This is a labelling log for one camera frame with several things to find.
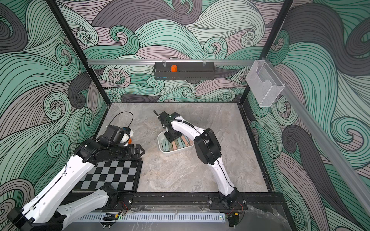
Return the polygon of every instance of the black cable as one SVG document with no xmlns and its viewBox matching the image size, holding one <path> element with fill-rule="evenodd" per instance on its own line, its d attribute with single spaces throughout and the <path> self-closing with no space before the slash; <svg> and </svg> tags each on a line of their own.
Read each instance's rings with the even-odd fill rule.
<svg viewBox="0 0 370 231">
<path fill-rule="evenodd" d="M 241 192 L 239 192 L 240 195 L 242 196 L 242 199 L 243 199 L 243 204 L 244 204 L 244 211 L 243 211 L 243 217 L 240 219 L 240 221 L 238 222 L 238 224 L 240 224 L 243 220 L 243 218 L 245 217 L 245 211 L 247 210 L 247 205 L 245 204 L 245 200 L 244 200 L 244 197 L 243 197 L 243 194 Z"/>
<path fill-rule="evenodd" d="M 122 114 L 122 113 L 125 113 L 125 112 L 120 112 L 120 113 L 118 113 L 115 117 L 113 117 L 113 119 L 109 122 L 109 124 L 108 125 L 111 125 L 111 123 L 112 123 L 112 121 L 119 115 L 119 114 Z M 133 115 L 133 113 L 132 112 L 127 112 L 127 113 L 130 113 L 131 115 L 132 115 L 132 119 L 131 119 L 131 122 L 130 122 L 130 124 L 128 125 L 128 127 L 130 127 L 130 125 L 131 125 L 131 123 L 132 123 L 132 121 L 134 120 L 134 115 Z"/>
<path fill-rule="evenodd" d="M 190 127 L 194 128 L 194 130 L 195 130 L 196 132 L 198 132 L 198 133 L 199 133 L 199 135 L 201 135 L 201 133 L 200 133 L 198 130 L 196 130 L 196 129 L 195 129 L 194 125 L 192 125 L 191 123 L 189 123 L 189 122 L 187 122 L 187 121 L 185 121 L 185 120 L 172 119 L 172 120 L 168 120 L 168 121 L 167 121 L 167 123 L 169 123 L 169 122 L 173 122 L 173 121 L 187 124 L 187 125 L 189 125 Z"/>
<path fill-rule="evenodd" d="M 36 203 L 34 203 L 33 204 L 33 206 L 31 206 L 31 208 L 33 208 L 33 207 L 35 207 L 35 205 L 37 204 L 37 203 L 39 203 L 40 202 L 40 200 L 56 185 L 56 183 L 58 183 L 58 181 L 60 180 L 60 179 L 62 179 L 62 176 L 63 175 L 61 175 L 60 176 L 60 178 L 50 187 L 50 189 L 48 189 L 47 191 L 46 191 L 46 193 L 42 196 L 42 197 L 40 197 L 40 199 L 36 202 Z M 29 213 L 29 211 L 31 211 L 31 209 L 29 209 L 23 216 L 21 216 L 21 218 L 19 218 L 16 222 L 14 222 L 13 223 L 13 225 L 9 228 L 9 230 L 11 229 L 11 228 L 13 228 L 13 226 L 15 226 L 24 216 L 26 216 L 27 215 L 27 213 Z"/>
<path fill-rule="evenodd" d="M 64 169 L 63 175 L 64 175 L 64 174 L 65 174 L 65 172 L 67 171 L 67 164 L 68 164 L 68 161 L 69 161 L 69 159 L 70 159 L 70 156 L 69 156 L 69 148 L 71 147 L 71 145 L 72 145 L 72 144 L 80 145 L 81 143 L 70 143 L 70 145 L 68 146 L 68 148 L 67 148 L 67 155 L 68 155 L 68 157 L 67 157 L 67 161 L 66 161 L 66 163 L 65 163 L 65 169 Z"/>
<path fill-rule="evenodd" d="M 123 209 L 126 206 L 126 204 L 123 201 L 119 201 L 118 203 L 122 204 L 121 211 L 118 214 L 106 213 L 106 215 L 109 215 L 109 216 L 102 218 L 103 221 L 114 221 L 112 224 L 109 224 L 110 226 L 114 225 L 117 222 L 117 220 L 120 218 L 120 214 L 123 212 Z"/>
<path fill-rule="evenodd" d="M 80 144 L 80 143 L 70 143 L 70 145 L 68 146 L 68 148 L 67 148 L 67 154 L 68 154 L 68 152 L 69 152 L 69 148 L 71 147 L 71 144 Z M 69 160 L 69 158 L 67 158 L 67 162 L 65 163 L 65 169 L 64 169 L 64 173 L 60 176 L 60 178 L 50 187 L 50 189 L 48 189 L 47 191 L 46 191 L 46 193 L 42 196 L 42 197 L 40 197 L 40 199 L 31 207 L 31 208 L 33 208 L 33 207 L 35 207 L 35 205 L 37 204 L 37 203 L 39 203 L 39 201 L 56 185 L 56 183 L 58 183 L 58 181 L 62 178 L 62 176 L 65 174 L 65 172 L 67 171 L 67 163 L 68 163 L 68 160 Z M 23 216 L 21 216 L 21 218 L 19 218 L 16 222 L 14 222 L 13 223 L 13 225 L 10 227 L 10 229 L 13 227 L 13 226 L 15 226 L 24 216 L 26 216 L 29 212 L 31 211 L 31 209 L 29 209 Z"/>
</svg>

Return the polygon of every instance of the cable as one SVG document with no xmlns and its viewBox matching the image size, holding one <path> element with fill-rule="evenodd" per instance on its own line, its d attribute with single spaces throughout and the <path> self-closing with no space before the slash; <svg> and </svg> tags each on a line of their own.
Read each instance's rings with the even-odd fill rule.
<svg viewBox="0 0 370 231">
<path fill-rule="evenodd" d="M 229 212 L 228 215 L 230 215 L 234 211 L 234 209 L 235 209 L 235 206 L 232 208 L 231 212 Z"/>
<path fill-rule="evenodd" d="M 117 222 L 117 220 L 119 219 L 119 216 L 122 213 L 124 207 L 126 207 L 126 212 L 124 214 L 126 214 L 127 211 L 128 211 L 128 208 L 127 208 L 126 204 L 123 201 L 120 201 L 118 203 L 123 204 L 122 205 L 122 208 L 121 208 L 121 211 L 119 213 L 117 213 L 117 214 L 106 213 L 106 215 L 109 215 L 109 216 L 102 218 L 103 221 L 114 221 L 113 224 L 109 224 L 109 226 L 112 226 L 112 225 L 114 225 Z"/>
<path fill-rule="evenodd" d="M 172 120 L 168 120 L 168 121 L 167 121 L 167 123 L 169 123 L 169 122 L 180 122 L 180 123 L 187 124 L 187 125 L 189 125 L 190 127 L 194 128 L 194 130 L 195 130 L 196 132 L 198 132 L 198 133 L 199 133 L 199 135 L 201 135 L 201 133 L 200 133 L 198 130 L 196 130 L 196 129 L 195 129 L 194 125 L 192 125 L 191 123 L 189 123 L 189 122 L 187 122 L 187 121 L 185 121 L 185 120 L 172 119 Z"/>
<path fill-rule="evenodd" d="M 244 208 L 243 208 L 242 204 L 241 204 L 241 203 L 239 203 L 239 201 L 238 201 L 238 204 L 240 204 L 240 206 L 242 207 L 242 211 L 244 211 Z"/>
<path fill-rule="evenodd" d="M 68 148 L 67 148 L 67 154 L 68 154 L 68 152 L 69 152 L 69 148 L 71 147 L 71 144 L 80 144 L 80 143 L 70 143 L 70 145 L 68 146 Z M 65 172 L 67 171 L 67 164 L 68 164 L 68 161 L 69 161 L 69 158 L 67 158 L 67 162 L 65 163 L 65 169 L 64 169 L 64 172 L 63 172 L 63 174 L 60 176 L 60 178 L 46 191 L 46 193 L 44 193 L 44 195 L 42 195 L 41 197 L 40 197 L 40 199 L 33 205 L 33 206 L 31 206 L 31 208 L 33 208 L 33 207 L 35 207 L 35 205 L 37 204 L 37 203 L 39 203 L 39 201 L 56 185 L 56 183 L 58 183 L 58 181 L 64 176 L 64 174 L 65 174 Z M 21 218 L 19 218 L 16 222 L 14 222 L 13 223 L 13 225 L 10 227 L 10 229 L 11 228 L 13 228 L 13 226 L 15 226 L 24 216 L 26 216 L 29 212 L 31 211 L 31 209 L 29 209 L 23 216 L 21 216 Z"/>
<path fill-rule="evenodd" d="M 40 202 L 40 200 L 56 185 L 56 183 L 58 183 L 58 181 L 60 180 L 60 179 L 62 179 L 62 177 L 63 177 L 63 175 L 61 175 L 60 176 L 60 178 L 50 187 L 50 189 L 48 189 L 47 191 L 46 191 L 46 193 L 42 196 L 42 197 L 40 197 L 40 199 L 36 202 L 36 203 L 34 203 L 33 204 L 33 206 L 31 206 L 31 208 L 34 208 L 35 207 L 35 205 L 37 204 L 37 203 L 39 203 Z M 23 216 L 21 216 L 21 218 L 19 218 L 16 222 L 14 222 L 13 223 L 13 225 L 9 228 L 9 230 L 11 229 L 11 228 L 13 228 L 13 226 L 15 226 L 24 216 L 26 216 L 27 215 L 27 213 L 29 213 L 29 211 L 31 211 L 31 209 L 29 209 Z"/>
<path fill-rule="evenodd" d="M 113 117 L 113 119 L 109 122 L 109 124 L 108 125 L 111 125 L 111 123 L 112 123 L 112 121 L 119 115 L 119 114 L 122 114 L 122 113 L 125 113 L 125 112 L 120 112 L 120 113 L 118 113 L 115 117 Z M 128 127 L 130 127 L 130 125 L 131 125 L 131 123 L 132 123 L 132 121 L 134 120 L 134 115 L 133 115 L 133 113 L 132 112 L 127 112 L 127 113 L 130 113 L 131 115 L 132 115 L 132 119 L 131 119 L 131 122 L 130 122 L 130 124 L 128 125 Z"/>
<path fill-rule="evenodd" d="M 239 193 L 240 193 L 240 195 L 242 196 L 244 207 L 245 207 L 245 209 L 247 209 L 247 206 L 246 206 L 246 204 L 245 204 L 245 200 L 244 200 L 243 194 L 242 194 L 241 192 L 239 192 Z M 245 210 L 244 210 L 243 206 L 242 206 L 242 209 L 243 209 L 243 217 L 240 219 L 240 221 L 238 222 L 238 224 L 240 224 L 240 222 L 242 222 L 242 220 L 243 220 L 243 218 L 244 218 L 244 216 L 245 216 Z"/>
<path fill-rule="evenodd" d="M 70 159 L 70 156 L 69 156 L 69 148 L 71 147 L 72 144 L 77 144 L 77 145 L 80 145 L 81 143 L 70 143 L 70 145 L 68 146 L 67 148 L 67 155 L 68 155 L 68 158 L 67 158 L 67 161 L 65 163 L 65 169 L 64 169 L 64 172 L 63 172 L 63 175 L 65 174 L 65 172 L 67 171 L 67 164 L 68 164 L 68 161 Z"/>
</svg>

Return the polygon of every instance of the gray marble surface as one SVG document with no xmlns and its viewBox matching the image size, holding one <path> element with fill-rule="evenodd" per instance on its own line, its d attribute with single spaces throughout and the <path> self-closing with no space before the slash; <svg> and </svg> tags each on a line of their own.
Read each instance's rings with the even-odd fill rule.
<svg viewBox="0 0 370 231">
<path fill-rule="evenodd" d="M 236 103 L 114 103 L 103 122 L 100 134 L 119 112 L 130 111 L 134 120 L 132 143 L 145 149 L 138 192 L 218 191 L 211 170 L 197 157 L 195 148 L 165 155 L 157 136 L 163 132 L 153 110 L 179 113 L 200 128 L 211 128 L 222 147 L 222 159 L 231 181 L 242 192 L 266 192 L 256 156 Z M 117 116 L 112 125 L 128 126 L 131 114 Z"/>
</svg>

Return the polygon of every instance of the colored sticks in basket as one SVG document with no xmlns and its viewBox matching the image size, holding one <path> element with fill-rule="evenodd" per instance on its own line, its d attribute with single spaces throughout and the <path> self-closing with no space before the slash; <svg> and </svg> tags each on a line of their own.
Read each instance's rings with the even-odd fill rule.
<svg viewBox="0 0 370 231">
<path fill-rule="evenodd" d="M 164 152 L 170 152 L 173 150 L 189 147 L 191 145 L 193 145 L 193 141 L 189 140 L 189 138 L 184 135 L 172 142 L 168 142 L 166 138 L 162 140 L 162 149 Z"/>
</svg>

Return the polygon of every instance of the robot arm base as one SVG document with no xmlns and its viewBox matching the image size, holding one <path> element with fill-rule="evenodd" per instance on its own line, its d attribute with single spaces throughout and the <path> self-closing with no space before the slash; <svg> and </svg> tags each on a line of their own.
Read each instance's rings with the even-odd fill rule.
<svg viewBox="0 0 370 231">
<path fill-rule="evenodd" d="M 220 202 L 222 206 L 224 206 L 224 208 L 232 209 L 234 206 L 236 206 L 239 194 L 239 191 L 236 189 L 236 187 L 234 187 L 234 190 L 227 196 L 220 193 L 220 191 L 218 192 L 218 194 L 220 195 Z"/>
</svg>

